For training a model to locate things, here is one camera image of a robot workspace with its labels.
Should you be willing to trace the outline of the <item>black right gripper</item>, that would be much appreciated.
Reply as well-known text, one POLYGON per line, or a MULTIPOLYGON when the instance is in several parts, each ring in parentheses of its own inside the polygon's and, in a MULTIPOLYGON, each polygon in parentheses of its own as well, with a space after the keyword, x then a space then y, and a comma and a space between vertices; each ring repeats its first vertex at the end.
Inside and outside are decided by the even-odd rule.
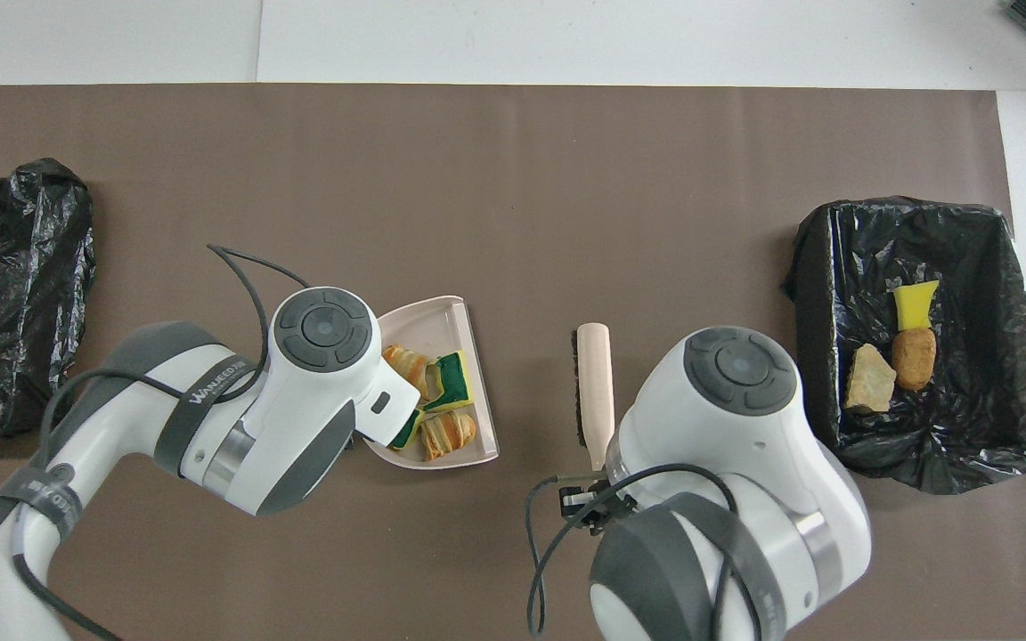
POLYGON ((599 535, 614 521, 639 511, 638 500, 630 494, 634 480, 611 483, 607 477, 559 477, 558 483, 559 515, 565 520, 558 534, 587 529, 590 535, 599 535))

